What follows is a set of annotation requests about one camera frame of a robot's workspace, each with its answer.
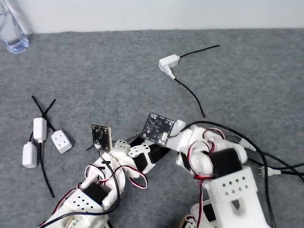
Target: black circuit board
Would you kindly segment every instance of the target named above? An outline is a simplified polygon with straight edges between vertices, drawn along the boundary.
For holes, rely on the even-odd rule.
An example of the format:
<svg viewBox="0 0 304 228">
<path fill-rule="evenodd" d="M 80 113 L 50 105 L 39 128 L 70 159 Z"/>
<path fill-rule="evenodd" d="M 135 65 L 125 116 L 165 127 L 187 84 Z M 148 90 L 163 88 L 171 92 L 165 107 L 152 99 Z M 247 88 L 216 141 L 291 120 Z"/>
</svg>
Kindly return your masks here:
<svg viewBox="0 0 304 228">
<path fill-rule="evenodd" d="M 98 149 L 110 151 L 112 148 L 111 128 L 92 124 L 93 145 Z"/>
<path fill-rule="evenodd" d="M 150 113 L 141 137 L 158 145 L 164 146 L 167 142 L 167 137 L 163 137 L 164 133 L 170 135 L 174 123 L 175 122 L 173 120 L 155 113 Z"/>
</svg>

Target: electrical connector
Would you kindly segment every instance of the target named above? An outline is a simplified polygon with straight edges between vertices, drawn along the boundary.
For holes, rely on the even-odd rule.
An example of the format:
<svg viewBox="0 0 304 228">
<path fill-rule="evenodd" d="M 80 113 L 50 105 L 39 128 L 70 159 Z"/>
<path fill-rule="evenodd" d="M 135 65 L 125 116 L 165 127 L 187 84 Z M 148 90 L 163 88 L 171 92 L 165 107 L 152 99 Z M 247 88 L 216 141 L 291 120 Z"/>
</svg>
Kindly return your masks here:
<svg viewBox="0 0 304 228">
<path fill-rule="evenodd" d="M 60 153 L 64 153 L 72 148 L 72 144 L 62 130 L 55 131 L 51 135 L 52 141 Z"/>
<path fill-rule="evenodd" d="M 239 141 L 234 140 L 234 142 L 240 144 L 244 148 L 250 149 L 252 151 L 257 151 L 256 148 L 253 145 L 251 145 L 246 139 L 243 139 L 243 138 L 240 138 L 240 137 L 238 137 L 238 139 L 239 139 Z"/>
<path fill-rule="evenodd" d="M 42 118 L 35 118 L 33 122 L 33 136 L 38 143 L 43 143 L 47 139 L 47 121 Z"/>
<path fill-rule="evenodd" d="M 22 165 L 28 169 L 37 167 L 37 148 L 32 142 L 23 146 Z"/>
<path fill-rule="evenodd" d="M 167 56 L 165 58 L 160 59 L 158 63 L 158 67 L 162 72 L 164 72 L 166 75 L 169 75 L 172 80 L 175 79 L 174 74 L 171 71 L 171 68 L 175 67 L 178 65 L 180 60 L 180 57 L 177 55 L 171 55 Z"/>
<path fill-rule="evenodd" d="M 262 166 L 261 168 L 258 168 L 260 170 L 260 175 L 262 175 L 265 178 L 265 166 Z M 273 176 L 273 175 L 281 175 L 281 171 L 280 170 L 274 170 L 270 167 L 267 168 L 267 172 L 268 172 L 268 177 Z"/>
</svg>

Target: black cable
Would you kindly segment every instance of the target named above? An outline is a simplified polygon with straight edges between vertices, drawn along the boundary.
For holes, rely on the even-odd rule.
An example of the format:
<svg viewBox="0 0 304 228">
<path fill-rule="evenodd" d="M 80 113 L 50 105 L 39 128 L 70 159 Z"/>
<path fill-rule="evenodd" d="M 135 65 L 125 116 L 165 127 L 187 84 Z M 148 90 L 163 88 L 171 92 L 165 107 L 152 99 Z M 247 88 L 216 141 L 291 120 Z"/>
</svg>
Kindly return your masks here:
<svg viewBox="0 0 304 228">
<path fill-rule="evenodd" d="M 92 149 L 94 147 L 94 144 L 90 145 L 88 148 L 86 148 L 86 151 L 89 151 L 90 149 Z"/>
<path fill-rule="evenodd" d="M 55 195 L 54 195 L 54 192 L 53 192 L 53 189 L 48 181 L 48 177 L 47 177 L 47 174 L 46 174 L 46 171 L 44 169 L 44 164 L 43 164 L 43 161 L 42 161 L 42 143 L 38 143 L 38 153 L 39 153 L 39 159 L 40 159 L 40 165 L 41 165 L 41 169 L 42 169 L 42 173 L 43 173 L 43 177 L 44 177 L 44 180 L 47 184 L 47 188 L 49 190 L 49 193 L 51 193 L 52 197 L 55 198 Z"/>
<path fill-rule="evenodd" d="M 248 157 L 248 160 L 251 161 L 251 162 L 253 162 L 253 163 L 255 163 L 255 164 L 258 164 L 258 165 L 260 165 L 260 166 L 263 166 L 263 163 L 260 163 L 260 162 L 257 161 L 257 160 L 254 160 L 254 159 L 249 158 L 249 157 Z M 301 166 L 304 166 L 304 163 L 299 163 L 299 164 L 296 164 L 296 165 L 291 165 L 290 167 L 292 167 L 292 168 L 298 168 L 298 167 L 301 167 Z M 274 170 L 288 170 L 288 169 L 290 169 L 290 167 L 275 167 L 275 166 L 269 166 L 269 168 L 274 169 Z"/>
<path fill-rule="evenodd" d="M 52 131 L 55 132 L 56 131 L 55 127 L 51 124 L 51 122 L 49 121 L 48 117 L 46 115 L 44 115 L 44 111 L 43 111 L 42 107 L 40 106 L 37 98 L 35 96 L 33 96 L 33 95 L 32 95 L 32 98 L 33 98 L 35 104 L 38 106 L 38 108 L 39 108 L 39 110 L 40 110 L 40 112 L 42 114 L 42 117 L 47 121 L 47 124 L 50 127 L 50 129 L 52 129 Z"/>
<path fill-rule="evenodd" d="M 206 118 L 205 114 L 204 114 L 204 111 L 200 105 L 200 101 L 199 99 L 195 96 L 194 92 L 192 92 L 185 84 L 183 84 L 181 81 L 179 81 L 177 78 L 174 79 L 177 83 L 179 83 L 180 85 L 182 85 L 185 89 L 187 89 L 195 98 L 195 100 L 197 101 L 197 103 L 199 104 L 199 108 L 200 108 L 200 111 L 201 111 L 201 114 L 203 115 L 204 118 Z"/>
<path fill-rule="evenodd" d="M 187 56 L 187 55 L 190 55 L 190 54 L 193 54 L 193 53 L 205 51 L 205 50 L 208 50 L 208 49 L 211 49 L 211 48 L 216 48 L 216 47 L 219 47 L 219 46 L 220 46 L 220 45 L 218 44 L 218 45 L 214 45 L 214 46 L 211 46 L 211 47 L 207 47 L 207 48 L 204 48 L 204 49 L 201 49 L 201 50 L 192 51 L 192 52 L 189 52 L 189 53 L 186 53 L 186 54 L 180 56 L 180 58 L 183 58 L 183 57 L 185 57 L 185 56 Z"/>
<path fill-rule="evenodd" d="M 289 174 L 289 175 L 296 175 L 296 176 L 298 176 L 298 174 L 295 173 L 295 172 L 290 172 L 290 171 L 285 171 L 285 170 L 281 171 L 281 173 L 282 174 Z"/>
<path fill-rule="evenodd" d="M 268 207 L 268 213 L 269 213 L 269 216 L 270 216 L 270 220 L 271 220 L 271 224 L 272 224 L 272 227 L 273 228 L 276 228 L 276 222 L 275 222 L 275 217 L 274 217 L 274 214 L 273 214 L 273 210 L 272 210 L 272 206 L 271 206 L 271 201 L 270 201 L 270 196 L 269 196 L 269 186 L 268 186 L 268 183 L 269 183 L 269 179 L 268 179 L 268 164 L 267 164 L 267 160 L 266 160 L 266 157 L 264 155 L 264 153 L 261 151 L 261 149 L 253 142 L 251 141 L 249 138 L 247 138 L 245 135 L 243 135 L 242 133 L 232 129 L 232 128 L 229 128 L 227 126 L 224 126 L 224 125 L 221 125 L 219 123 L 215 123 L 215 122 L 210 122 L 210 121 L 204 121 L 204 120 L 201 120 L 201 121 L 195 121 L 193 123 L 190 123 L 188 125 L 186 125 L 180 132 L 188 129 L 189 127 L 191 127 L 192 125 L 194 124 L 210 124 L 210 125 L 214 125 L 214 126 L 217 126 L 217 127 L 221 127 L 223 129 L 226 129 L 236 135 L 238 135 L 239 137 L 241 138 L 244 138 L 245 140 L 247 140 L 253 147 L 255 147 L 256 149 L 256 152 L 260 154 L 262 160 L 263 160 L 263 165 L 265 166 L 265 178 L 264 178 L 264 181 L 265 181 L 265 195 L 266 195 L 266 202 L 267 202 L 267 207 Z"/>
<path fill-rule="evenodd" d="M 51 109 L 51 107 L 53 106 L 53 104 L 55 103 L 55 101 L 56 101 L 56 99 L 54 99 L 54 100 L 52 101 L 52 103 L 47 107 L 47 109 L 43 112 L 43 114 L 42 114 L 42 116 L 41 116 L 42 118 L 48 113 L 48 111 Z M 32 133 L 30 134 L 29 142 L 32 141 L 33 133 L 34 133 L 34 131 L 32 131 Z"/>
<path fill-rule="evenodd" d="M 95 216 L 99 216 L 99 215 L 107 215 L 107 214 L 110 214 L 111 212 L 113 212 L 117 207 L 118 207 L 118 204 L 120 202 L 120 192 L 119 192 L 119 185 L 118 185 L 118 182 L 117 182 L 117 179 L 116 179 L 116 176 L 114 174 L 114 171 L 112 169 L 112 167 L 109 165 L 109 161 L 105 161 L 105 165 L 108 167 L 108 169 L 110 170 L 112 176 L 113 176 L 113 179 L 114 179 L 114 182 L 115 182 L 115 187 L 116 187 L 116 191 L 117 191 L 117 200 L 115 201 L 114 205 L 106 210 L 106 211 L 103 211 L 103 212 L 71 212 L 71 213 L 67 213 L 67 214 L 64 214 L 64 215 L 61 215 L 45 224 L 43 224 L 42 226 L 40 226 L 39 228 L 45 228 L 51 224 L 53 224 L 54 222 L 57 222 L 63 218 L 66 218 L 68 216 L 72 216 L 72 215 L 95 215 Z"/>
</svg>

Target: white wall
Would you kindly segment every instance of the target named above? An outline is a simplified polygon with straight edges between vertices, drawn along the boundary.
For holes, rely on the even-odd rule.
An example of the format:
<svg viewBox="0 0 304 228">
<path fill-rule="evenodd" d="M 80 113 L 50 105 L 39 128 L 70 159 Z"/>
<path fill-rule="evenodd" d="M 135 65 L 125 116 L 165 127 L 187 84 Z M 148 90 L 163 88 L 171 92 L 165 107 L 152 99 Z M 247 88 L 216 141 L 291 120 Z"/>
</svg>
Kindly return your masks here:
<svg viewBox="0 0 304 228">
<path fill-rule="evenodd" d="M 7 1 L 34 33 L 304 27 L 304 0 Z"/>
</svg>

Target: water bottle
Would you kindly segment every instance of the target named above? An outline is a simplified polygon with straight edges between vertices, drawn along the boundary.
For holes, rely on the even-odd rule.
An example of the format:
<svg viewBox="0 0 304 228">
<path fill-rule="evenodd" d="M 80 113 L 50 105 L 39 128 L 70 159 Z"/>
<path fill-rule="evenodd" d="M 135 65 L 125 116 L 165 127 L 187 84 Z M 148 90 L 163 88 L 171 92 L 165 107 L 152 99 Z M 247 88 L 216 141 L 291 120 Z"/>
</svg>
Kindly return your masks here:
<svg viewBox="0 0 304 228">
<path fill-rule="evenodd" d="M 0 41 L 12 53 L 20 53 L 29 46 L 29 40 L 5 0 L 0 0 Z"/>
</svg>

